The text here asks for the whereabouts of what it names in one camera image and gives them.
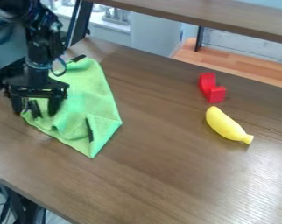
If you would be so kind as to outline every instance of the red block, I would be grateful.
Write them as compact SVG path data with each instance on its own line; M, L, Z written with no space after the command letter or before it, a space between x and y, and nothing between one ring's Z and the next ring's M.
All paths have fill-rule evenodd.
M198 80L198 87L207 98L208 102L223 102L226 88L216 86L214 73L203 73Z

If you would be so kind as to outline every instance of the yellow banana toy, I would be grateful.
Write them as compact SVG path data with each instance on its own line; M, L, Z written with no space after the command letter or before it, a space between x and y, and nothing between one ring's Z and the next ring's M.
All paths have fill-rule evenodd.
M254 136L247 135L240 124L225 115L215 106L212 106L207 110L206 119L213 130L230 140L251 144L254 138Z

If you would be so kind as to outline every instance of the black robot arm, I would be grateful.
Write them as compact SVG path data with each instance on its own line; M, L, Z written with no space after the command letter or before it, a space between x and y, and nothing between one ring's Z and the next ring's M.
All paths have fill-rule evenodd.
M58 17L39 0L0 0L0 16L25 28L27 57L20 75L6 79L4 86L15 112L27 108L29 97L48 98L53 116L67 98L68 84L48 77L52 63L65 51Z

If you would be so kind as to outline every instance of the green cloth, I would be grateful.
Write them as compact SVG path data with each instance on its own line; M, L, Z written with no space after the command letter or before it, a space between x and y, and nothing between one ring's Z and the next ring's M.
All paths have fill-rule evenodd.
M29 110L22 117L46 134L59 139L88 157L94 158L109 141L119 126L121 118L101 66L94 60L84 58L67 63L67 73L56 77L70 85L68 98L56 115L47 114L47 99L36 99L42 118L33 119ZM94 140L89 142L86 119L93 131Z

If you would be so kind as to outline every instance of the wooden table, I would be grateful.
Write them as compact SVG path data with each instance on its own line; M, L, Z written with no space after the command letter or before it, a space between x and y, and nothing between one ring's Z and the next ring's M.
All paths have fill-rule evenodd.
M218 106L250 146L206 124L196 87L213 72L86 38L123 126L91 160L30 127L0 96L0 182L73 223L282 223L282 88L217 72Z
M282 43L281 9L236 0L89 1Z

